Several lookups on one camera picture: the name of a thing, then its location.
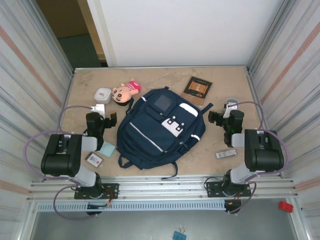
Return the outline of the beige door frame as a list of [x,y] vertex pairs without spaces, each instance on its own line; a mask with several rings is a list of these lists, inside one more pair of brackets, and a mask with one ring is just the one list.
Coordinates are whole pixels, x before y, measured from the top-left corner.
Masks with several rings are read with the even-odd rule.
[[108,63],[102,48],[102,44],[88,5],[87,0],[77,0],[77,3],[79,5],[80,11],[82,13],[84,22],[86,24],[88,33],[90,35],[90,38],[92,40],[94,49],[96,51],[97,57],[102,65],[102,67],[108,67]]

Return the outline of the grey cup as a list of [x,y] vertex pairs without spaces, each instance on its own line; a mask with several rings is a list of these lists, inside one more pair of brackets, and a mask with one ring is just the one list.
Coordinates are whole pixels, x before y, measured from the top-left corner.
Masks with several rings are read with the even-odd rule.
[[234,109],[237,110],[239,105],[239,101],[235,98],[228,98],[225,102],[225,109]]

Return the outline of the white square box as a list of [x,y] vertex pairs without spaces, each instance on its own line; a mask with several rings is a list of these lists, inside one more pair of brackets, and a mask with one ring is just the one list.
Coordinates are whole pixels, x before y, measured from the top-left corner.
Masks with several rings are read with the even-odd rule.
[[112,90],[110,88],[99,88],[95,95],[94,99],[98,104],[108,104],[111,101]]

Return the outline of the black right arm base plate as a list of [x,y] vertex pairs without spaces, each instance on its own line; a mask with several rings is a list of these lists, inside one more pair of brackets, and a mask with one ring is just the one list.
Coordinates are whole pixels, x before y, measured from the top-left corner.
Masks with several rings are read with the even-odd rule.
[[205,184],[209,198],[237,198],[249,197],[252,192],[248,184],[223,183],[212,181]]

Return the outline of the black white card box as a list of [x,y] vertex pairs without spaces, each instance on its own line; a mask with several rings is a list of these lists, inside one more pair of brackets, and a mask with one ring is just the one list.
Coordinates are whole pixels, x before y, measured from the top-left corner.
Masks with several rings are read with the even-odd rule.
[[90,163],[91,165],[93,165],[94,167],[98,167],[103,159],[101,157],[99,157],[98,155],[96,155],[94,152],[90,152],[86,157],[85,160]]

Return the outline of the light blue case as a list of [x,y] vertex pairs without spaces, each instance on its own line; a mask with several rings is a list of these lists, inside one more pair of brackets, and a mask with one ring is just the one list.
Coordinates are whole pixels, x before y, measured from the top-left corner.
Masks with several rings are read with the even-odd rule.
[[115,150],[116,150],[116,147],[113,144],[110,144],[104,141],[101,149],[98,150],[97,152],[109,158],[113,155]]

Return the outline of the black silver rectangular box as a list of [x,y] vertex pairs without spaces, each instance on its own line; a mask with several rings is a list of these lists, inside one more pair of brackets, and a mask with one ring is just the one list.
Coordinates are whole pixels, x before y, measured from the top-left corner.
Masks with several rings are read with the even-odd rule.
[[228,150],[217,152],[215,155],[217,159],[221,159],[221,158],[236,156],[237,154],[238,152],[236,149],[228,149]]

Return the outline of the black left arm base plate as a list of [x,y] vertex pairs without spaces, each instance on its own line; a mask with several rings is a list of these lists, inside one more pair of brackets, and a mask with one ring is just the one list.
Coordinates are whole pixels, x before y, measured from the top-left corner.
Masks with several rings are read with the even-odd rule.
[[103,183],[101,186],[79,187],[74,193],[76,200],[113,200],[118,198],[118,183]]

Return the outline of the aluminium rail frame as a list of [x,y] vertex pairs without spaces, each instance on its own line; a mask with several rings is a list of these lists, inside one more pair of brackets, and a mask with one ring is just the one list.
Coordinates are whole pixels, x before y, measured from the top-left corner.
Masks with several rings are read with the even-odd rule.
[[[115,176],[102,177],[107,184],[119,184],[118,201],[156,200],[205,200],[206,175],[180,175],[162,180],[160,176]],[[294,182],[278,175],[265,175],[254,180],[257,184],[253,199],[297,198]],[[70,185],[66,180],[46,180],[33,182],[26,198],[28,202],[52,201],[58,190]]]

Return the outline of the brown black book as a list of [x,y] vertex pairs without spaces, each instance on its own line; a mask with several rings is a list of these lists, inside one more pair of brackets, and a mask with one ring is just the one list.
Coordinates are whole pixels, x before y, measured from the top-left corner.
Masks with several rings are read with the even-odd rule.
[[202,109],[212,82],[192,76],[180,96]]

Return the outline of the pink plush doll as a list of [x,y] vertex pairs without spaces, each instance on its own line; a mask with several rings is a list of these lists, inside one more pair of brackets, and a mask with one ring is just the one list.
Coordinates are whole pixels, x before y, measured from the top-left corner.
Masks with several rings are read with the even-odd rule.
[[114,102],[120,106],[126,106],[141,91],[141,84],[134,78],[127,83],[122,83],[121,86],[112,89],[111,97]]

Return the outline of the red block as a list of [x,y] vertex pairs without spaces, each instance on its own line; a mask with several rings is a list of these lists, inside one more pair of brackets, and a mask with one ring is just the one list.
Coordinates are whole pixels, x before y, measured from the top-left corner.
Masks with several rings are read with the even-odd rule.
[[294,206],[286,201],[280,201],[278,208],[287,213],[292,213],[294,210]]

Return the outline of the navy blue backpack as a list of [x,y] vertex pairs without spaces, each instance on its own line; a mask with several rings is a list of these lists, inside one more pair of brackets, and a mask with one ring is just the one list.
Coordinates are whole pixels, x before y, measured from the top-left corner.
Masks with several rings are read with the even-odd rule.
[[177,169],[177,160],[204,135],[204,114],[212,107],[199,109],[168,87],[131,101],[117,130],[118,165],[143,170],[171,164]]

